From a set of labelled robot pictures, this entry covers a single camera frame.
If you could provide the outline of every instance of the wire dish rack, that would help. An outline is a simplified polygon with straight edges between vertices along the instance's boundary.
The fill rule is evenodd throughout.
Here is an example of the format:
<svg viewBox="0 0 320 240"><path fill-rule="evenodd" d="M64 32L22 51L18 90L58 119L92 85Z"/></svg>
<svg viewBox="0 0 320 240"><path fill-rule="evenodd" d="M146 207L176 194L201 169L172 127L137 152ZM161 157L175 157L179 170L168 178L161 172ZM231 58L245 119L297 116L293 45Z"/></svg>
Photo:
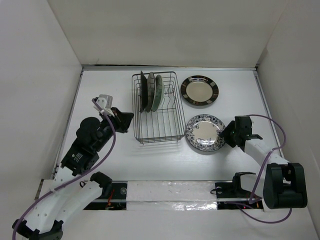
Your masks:
<svg viewBox="0 0 320 240"><path fill-rule="evenodd" d="M179 94L177 75L174 71L154 72L154 77L161 75L164 95L155 112L140 112L141 75L132 76L132 106L134 112L134 137L141 144L179 141L185 136L185 114Z"/></svg>

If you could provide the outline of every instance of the white backdrop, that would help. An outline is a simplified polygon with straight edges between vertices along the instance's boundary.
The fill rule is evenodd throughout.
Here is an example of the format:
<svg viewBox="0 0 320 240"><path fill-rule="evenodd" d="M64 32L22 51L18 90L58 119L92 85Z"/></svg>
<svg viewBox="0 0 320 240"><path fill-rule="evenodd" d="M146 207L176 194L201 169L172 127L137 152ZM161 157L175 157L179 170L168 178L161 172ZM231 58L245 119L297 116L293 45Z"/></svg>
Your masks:
<svg viewBox="0 0 320 240"><path fill-rule="evenodd" d="M50 177L81 69L46 1L0 1L0 239Z"/></svg>
<svg viewBox="0 0 320 240"><path fill-rule="evenodd" d="M305 170L308 207L320 233L320 2L291 0L258 68L272 116L287 132L284 154Z"/></svg>
<svg viewBox="0 0 320 240"><path fill-rule="evenodd" d="M288 0L48 0L82 64L254 67Z"/></svg>

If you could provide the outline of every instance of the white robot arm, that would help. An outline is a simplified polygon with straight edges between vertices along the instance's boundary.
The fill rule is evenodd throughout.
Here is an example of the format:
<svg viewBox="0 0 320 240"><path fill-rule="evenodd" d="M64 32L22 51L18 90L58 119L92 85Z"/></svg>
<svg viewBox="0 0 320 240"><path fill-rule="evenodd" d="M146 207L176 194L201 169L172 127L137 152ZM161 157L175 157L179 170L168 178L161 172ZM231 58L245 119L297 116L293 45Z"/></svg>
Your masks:
<svg viewBox="0 0 320 240"><path fill-rule="evenodd" d="M16 232L29 240L60 240L63 224L100 197L103 190L111 189L112 179L101 172L92 174L90 181L79 189L80 178L107 158L116 141L114 133L127 133L134 114L111 107L112 97L108 95L100 95L92 101L102 121L88 117L81 122L77 138L62 159L50 191L14 222L13 240ZM112 136L110 151L94 166L99 159L98 152Z"/></svg>
<svg viewBox="0 0 320 240"><path fill-rule="evenodd" d="M304 168L299 163L290 163L273 153L279 147L271 148L261 136L252 134L250 116L236 116L235 120L231 121L219 136L232 148L240 147L261 166L257 176L252 172L236 173L232 184L224 185L224 188L228 188L224 190L227 190L229 196L246 198L250 193L249 204L263 196L270 209L305 208L307 206ZM223 191L219 183L216 183L217 187L220 187L220 192Z"/></svg>

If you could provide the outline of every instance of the decorative plate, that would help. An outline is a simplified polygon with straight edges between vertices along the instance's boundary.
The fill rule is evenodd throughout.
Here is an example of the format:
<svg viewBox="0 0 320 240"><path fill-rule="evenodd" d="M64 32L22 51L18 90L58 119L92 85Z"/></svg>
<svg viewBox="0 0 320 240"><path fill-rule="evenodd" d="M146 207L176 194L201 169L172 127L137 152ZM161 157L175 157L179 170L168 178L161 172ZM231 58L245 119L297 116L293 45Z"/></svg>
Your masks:
<svg viewBox="0 0 320 240"><path fill-rule="evenodd" d="M156 91L156 82L155 82L155 75L153 72L149 73L148 79L147 79L147 85L148 85L148 104L146 105L146 112L149 113L152 108L152 104L154 103L155 98L155 91Z"/></svg>
<svg viewBox="0 0 320 240"><path fill-rule="evenodd" d="M181 85L185 100L196 106L212 104L219 95L217 84L206 76L190 76Z"/></svg>
<svg viewBox="0 0 320 240"><path fill-rule="evenodd" d="M159 105L164 98L164 81L162 80L162 77L160 75L157 75L155 77L155 94L154 94L154 99L153 99L153 104L152 104L152 112L155 112L158 110Z"/></svg>
<svg viewBox="0 0 320 240"><path fill-rule="evenodd" d="M140 113L142 113L148 104L148 83L144 73L140 72Z"/></svg>
<svg viewBox="0 0 320 240"><path fill-rule="evenodd" d="M213 152L225 145L219 136L224 129L224 123L217 117L201 114L191 118L186 125L186 138L196 149Z"/></svg>

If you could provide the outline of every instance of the wire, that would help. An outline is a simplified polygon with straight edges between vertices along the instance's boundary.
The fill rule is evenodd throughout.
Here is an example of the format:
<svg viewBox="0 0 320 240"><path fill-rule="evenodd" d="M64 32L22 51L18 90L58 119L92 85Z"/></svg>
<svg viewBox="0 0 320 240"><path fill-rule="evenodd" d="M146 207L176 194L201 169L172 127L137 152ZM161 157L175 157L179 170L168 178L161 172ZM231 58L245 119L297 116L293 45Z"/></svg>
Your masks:
<svg viewBox="0 0 320 240"><path fill-rule="evenodd" d="M112 197L113 197L113 195L114 195L114 192L115 192L115 190L113 189L112 192L111 192L110 197L108 198L108 204L107 204L107 206L110 206L110 205L111 205L110 201L111 201L111 199L112 199Z"/></svg>
<svg viewBox="0 0 320 240"><path fill-rule="evenodd" d="M248 213L246 213L243 209L241 209L239 207L239 205L240 205L240 206L244 206L244 207L249 208L249 209L254 209L252 206L249 206L247 204L240 203L240 202L233 202L233 201L228 201L228 202L224 202L224 203L225 204L234 204L234 205L236 205L238 207L238 209L241 212L243 212L245 215L247 215L249 218L251 218L251 219L253 219L253 220L255 220L255 221L259 222L259 223L263 223L263 224L279 224L279 223L282 223L285 220L287 220L290 217L291 213L292 213L292 208L290 208L288 214L284 218L282 218L280 220L277 220L277 221L263 221L263 220L257 219L255 217L249 215Z"/></svg>
<svg viewBox="0 0 320 240"><path fill-rule="evenodd" d="M96 103L95 99L92 99L93 104L99 109L99 111L101 112L103 109ZM109 155L111 154L112 150L115 147L116 144L116 130L114 125L112 124L111 120L108 117L108 114L106 112L102 113L103 116L105 117L105 119L108 121L111 130L112 130L112 134L113 134L113 141L112 141L112 145L109 149L109 151L107 152L107 154L101 159L101 161L99 161L94 167L92 167L91 169L85 171L82 175L75 177L74 179L67 181L63 184L61 184L60 186L56 187L54 190L58 191L62 188L65 188L66 186L73 184L74 182L78 181L79 179L83 178L84 176L88 175L89 173L93 172L95 169L97 169L106 159L107 157L109 157ZM19 220L16 222L14 228L13 228L13 233L12 233L12 240L16 240L16 234L17 234L17 230L18 230L18 226L22 223L22 221L24 220L25 216L43 199L45 199L46 197L50 196L53 193L53 191L48 191L46 194L44 194L42 197L40 197L38 200L36 200L23 214L22 216L19 218Z"/></svg>

